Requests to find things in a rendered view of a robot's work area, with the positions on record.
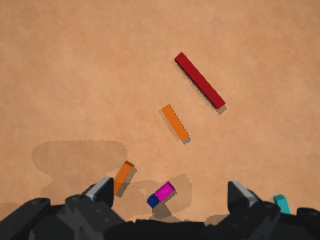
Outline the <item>turquoise rod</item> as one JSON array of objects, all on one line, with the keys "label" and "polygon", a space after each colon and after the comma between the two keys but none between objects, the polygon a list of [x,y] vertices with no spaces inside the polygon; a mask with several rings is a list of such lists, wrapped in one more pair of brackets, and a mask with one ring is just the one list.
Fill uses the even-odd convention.
[{"label": "turquoise rod", "polygon": [[273,200],[274,200],[275,204],[280,206],[281,212],[291,214],[289,206],[288,206],[287,199],[282,194],[273,196]]}]

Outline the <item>magenta rod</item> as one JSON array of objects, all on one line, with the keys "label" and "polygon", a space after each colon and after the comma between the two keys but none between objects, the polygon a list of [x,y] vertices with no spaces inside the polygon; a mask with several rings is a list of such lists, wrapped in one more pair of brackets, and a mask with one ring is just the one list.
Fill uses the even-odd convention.
[{"label": "magenta rod", "polygon": [[168,181],[162,187],[160,187],[156,192],[156,198],[161,202],[166,197],[168,197],[172,192],[174,192],[173,185]]}]

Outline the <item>small blue block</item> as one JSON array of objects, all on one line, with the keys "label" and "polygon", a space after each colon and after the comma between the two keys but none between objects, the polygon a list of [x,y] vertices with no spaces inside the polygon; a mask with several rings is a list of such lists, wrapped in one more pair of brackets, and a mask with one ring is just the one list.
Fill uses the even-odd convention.
[{"label": "small blue block", "polygon": [[148,197],[147,203],[152,209],[159,204],[159,200],[156,198],[155,193]]}]

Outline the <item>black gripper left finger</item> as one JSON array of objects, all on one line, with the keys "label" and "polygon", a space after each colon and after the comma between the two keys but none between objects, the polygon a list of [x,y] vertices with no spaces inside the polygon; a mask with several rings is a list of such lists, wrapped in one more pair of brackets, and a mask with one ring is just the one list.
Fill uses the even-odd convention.
[{"label": "black gripper left finger", "polygon": [[65,204],[29,200],[0,221],[0,240],[147,240],[144,230],[111,209],[113,201],[113,177],[67,197]]}]

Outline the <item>dark red rod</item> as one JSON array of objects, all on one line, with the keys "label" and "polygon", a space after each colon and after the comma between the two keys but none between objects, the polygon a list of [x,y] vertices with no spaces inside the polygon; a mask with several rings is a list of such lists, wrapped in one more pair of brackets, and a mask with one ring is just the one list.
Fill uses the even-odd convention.
[{"label": "dark red rod", "polygon": [[207,80],[189,61],[189,59],[183,54],[183,52],[176,56],[174,60],[216,109],[221,108],[225,104],[225,101],[219,96],[219,94],[213,89],[213,87],[207,82]]}]

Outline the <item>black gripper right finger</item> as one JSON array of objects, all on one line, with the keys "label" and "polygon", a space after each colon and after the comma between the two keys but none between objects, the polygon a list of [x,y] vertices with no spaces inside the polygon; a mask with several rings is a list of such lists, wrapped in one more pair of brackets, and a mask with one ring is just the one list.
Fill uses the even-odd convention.
[{"label": "black gripper right finger", "polygon": [[320,240],[320,211],[300,207],[296,215],[282,213],[239,181],[228,182],[227,207],[228,216],[193,240]]}]

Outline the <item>orange rod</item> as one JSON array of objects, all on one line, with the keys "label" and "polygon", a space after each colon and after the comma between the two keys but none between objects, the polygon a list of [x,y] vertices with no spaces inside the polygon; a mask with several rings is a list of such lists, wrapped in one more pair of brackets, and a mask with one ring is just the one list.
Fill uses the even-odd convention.
[{"label": "orange rod", "polygon": [[133,165],[134,164],[130,163],[127,160],[123,164],[122,168],[120,169],[119,173],[114,179],[114,196],[117,194],[118,190],[120,189],[121,185],[123,184]]},{"label": "orange rod", "polygon": [[161,110],[163,111],[164,115],[166,116],[166,118],[170,122],[171,126],[175,130],[175,132],[178,135],[178,137],[180,138],[180,140],[183,140],[186,137],[188,137],[187,131],[183,127],[182,123],[178,119],[177,115],[173,111],[173,109],[170,106],[170,104],[168,104],[167,106],[165,106]]}]

